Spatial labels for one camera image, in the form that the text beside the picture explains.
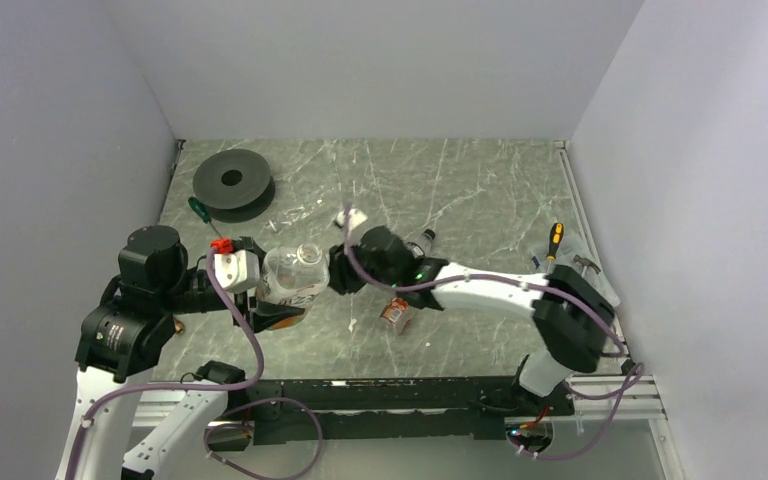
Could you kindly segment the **clear Pocari Sweat bottle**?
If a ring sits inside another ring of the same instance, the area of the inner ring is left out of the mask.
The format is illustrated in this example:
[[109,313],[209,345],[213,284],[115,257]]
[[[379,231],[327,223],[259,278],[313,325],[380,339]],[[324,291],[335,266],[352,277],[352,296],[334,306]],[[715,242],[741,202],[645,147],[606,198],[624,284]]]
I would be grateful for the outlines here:
[[314,214],[323,204],[323,199],[319,198],[311,203],[305,203],[296,207],[282,210],[266,221],[266,225],[273,233],[278,233],[282,229],[293,226]]

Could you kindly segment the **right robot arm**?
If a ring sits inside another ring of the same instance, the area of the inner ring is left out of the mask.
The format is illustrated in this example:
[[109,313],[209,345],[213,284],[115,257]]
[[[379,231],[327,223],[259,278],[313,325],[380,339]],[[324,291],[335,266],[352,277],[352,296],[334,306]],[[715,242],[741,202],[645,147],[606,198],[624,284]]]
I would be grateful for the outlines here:
[[510,391],[513,406],[524,415],[538,413],[571,375],[594,372],[607,343],[623,346],[613,328],[613,306],[569,266],[558,265],[547,274],[477,270],[418,257],[385,226],[348,229],[328,257],[329,286],[340,295],[370,285],[416,309],[532,320],[543,347],[522,360]]

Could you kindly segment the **green fruit tea bottle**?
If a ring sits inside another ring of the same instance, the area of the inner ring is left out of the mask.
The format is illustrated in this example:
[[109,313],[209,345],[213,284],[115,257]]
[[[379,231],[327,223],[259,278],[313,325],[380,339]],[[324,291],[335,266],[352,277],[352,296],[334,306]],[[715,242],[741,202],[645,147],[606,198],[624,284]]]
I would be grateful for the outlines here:
[[318,245],[306,243],[297,247],[278,247],[265,256],[257,300],[260,305],[304,308],[307,315],[315,300],[327,288],[328,280],[328,260]]

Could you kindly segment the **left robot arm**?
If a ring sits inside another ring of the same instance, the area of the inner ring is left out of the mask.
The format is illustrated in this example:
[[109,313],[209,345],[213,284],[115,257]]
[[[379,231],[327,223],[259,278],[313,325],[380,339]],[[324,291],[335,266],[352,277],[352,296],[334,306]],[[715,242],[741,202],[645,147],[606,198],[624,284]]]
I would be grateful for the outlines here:
[[212,421],[241,419],[261,404],[255,390],[263,360],[252,373],[210,361],[176,382],[156,383],[152,375],[181,314],[226,311],[249,340],[298,316],[297,307],[249,297],[263,259],[248,237],[219,239],[198,268],[170,226],[129,235],[118,274],[81,325],[59,478],[162,479],[185,443]]

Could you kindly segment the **clear bottle black label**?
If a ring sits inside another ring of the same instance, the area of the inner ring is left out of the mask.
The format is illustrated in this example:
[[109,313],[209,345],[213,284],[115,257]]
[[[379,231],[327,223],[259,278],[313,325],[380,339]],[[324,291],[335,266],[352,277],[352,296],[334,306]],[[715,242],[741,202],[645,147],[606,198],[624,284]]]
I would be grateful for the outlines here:
[[415,258],[423,258],[432,252],[435,239],[436,233],[432,229],[425,229],[413,240],[407,241],[406,246]]

